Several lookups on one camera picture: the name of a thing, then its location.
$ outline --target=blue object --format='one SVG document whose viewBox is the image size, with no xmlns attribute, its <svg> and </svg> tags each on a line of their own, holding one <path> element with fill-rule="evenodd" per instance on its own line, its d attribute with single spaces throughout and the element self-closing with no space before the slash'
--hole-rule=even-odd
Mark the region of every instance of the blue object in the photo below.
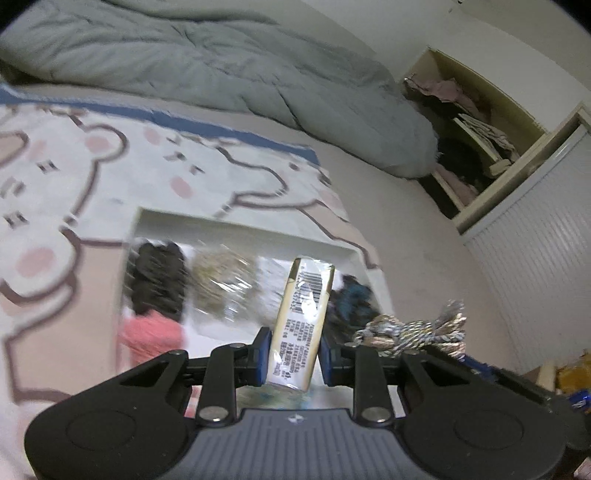
<svg viewBox="0 0 591 480">
<path fill-rule="evenodd" d="M 318 350 L 318 360 L 322 366 L 322 380 L 325 385 L 332 385 L 332 367 L 333 364 L 330 361 L 330 346 L 324 335 L 320 337 L 320 347 Z"/>
<path fill-rule="evenodd" d="M 269 331 L 264 337 L 261 338 L 262 342 L 259 346 L 259 358 L 256 365 L 256 380 L 258 385 L 261 386 L 267 379 L 267 369 L 269 366 L 269 350 L 271 349 L 272 333 Z"/>
<path fill-rule="evenodd" d="M 587 411 L 591 408 L 591 393 L 587 388 L 569 396 L 570 404 L 577 410 Z"/>
<path fill-rule="evenodd" d="M 351 275 L 344 275 L 343 283 L 343 288 L 331 295 L 336 313 L 345 323 L 363 328 L 379 314 L 369 303 L 371 288 L 362 285 Z"/>
<path fill-rule="evenodd" d="M 490 365 L 483 364 L 475 358 L 472 358 L 470 355 L 464 355 L 462 358 L 460 358 L 460 362 L 462 362 L 472 371 L 480 374 L 484 379 L 490 380 L 492 382 L 496 381 L 496 376 L 493 373 Z"/>
</svg>

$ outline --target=cartoon rug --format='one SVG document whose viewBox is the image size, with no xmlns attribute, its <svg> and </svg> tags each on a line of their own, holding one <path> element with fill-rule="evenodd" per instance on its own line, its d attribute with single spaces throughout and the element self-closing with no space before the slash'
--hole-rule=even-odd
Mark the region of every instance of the cartoon rug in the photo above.
<svg viewBox="0 0 591 480">
<path fill-rule="evenodd" d="M 0 478 L 33 478 L 24 431 L 115 374 L 118 274 L 139 207 L 209 216 L 379 259 L 306 147 L 84 102 L 0 92 Z"/>
</svg>

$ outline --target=barcode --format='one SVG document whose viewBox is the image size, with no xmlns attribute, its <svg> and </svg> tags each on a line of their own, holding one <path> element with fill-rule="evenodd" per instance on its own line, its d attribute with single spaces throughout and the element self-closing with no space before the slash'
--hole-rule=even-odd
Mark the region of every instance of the barcode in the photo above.
<svg viewBox="0 0 591 480">
<path fill-rule="evenodd" d="M 320 303 L 322 293 L 322 277 L 318 273 L 301 272 L 291 301 L 291 311 L 303 314 L 302 304 L 314 300 L 316 307 Z"/>
</svg>

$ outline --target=small box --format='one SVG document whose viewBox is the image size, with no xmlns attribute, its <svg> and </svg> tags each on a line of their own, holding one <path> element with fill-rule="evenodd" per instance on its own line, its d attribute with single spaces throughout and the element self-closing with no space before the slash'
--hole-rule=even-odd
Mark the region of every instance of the small box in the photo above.
<svg viewBox="0 0 591 480">
<path fill-rule="evenodd" d="M 277 315 L 267 383 L 308 390 L 334 276 L 332 264 L 295 259 Z"/>
</svg>

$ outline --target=pink cheek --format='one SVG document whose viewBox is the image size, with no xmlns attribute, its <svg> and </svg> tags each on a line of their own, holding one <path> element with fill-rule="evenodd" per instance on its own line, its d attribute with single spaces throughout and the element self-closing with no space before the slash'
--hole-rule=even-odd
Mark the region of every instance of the pink cheek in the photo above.
<svg viewBox="0 0 591 480">
<path fill-rule="evenodd" d="M 47 141 L 45 140 L 37 140 L 36 142 L 33 142 L 31 149 L 29 150 L 29 160 L 39 160 L 39 157 L 43 155 L 46 146 Z"/>
<path fill-rule="evenodd" d="M 173 177 L 173 179 L 170 180 L 170 188 L 172 188 L 173 192 L 182 199 L 188 199 L 193 196 L 193 189 L 191 188 L 191 185 L 189 185 L 179 176 Z"/>
<path fill-rule="evenodd" d="M 160 145 L 162 137 L 155 128 L 144 127 L 144 138 L 152 145 Z"/>
<path fill-rule="evenodd" d="M 39 247 L 25 252 L 17 262 L 17 272 L 25 278 L 33 278 L 49 270 L 56 261 L 50 248 Z"/>
<path fill-rule="evenodd" d="M 111 144 L 104 137 L 88 137 L 84 140 L 84 145 L 94 154 L 105 152 L 111 148 Z"/>
</svg>

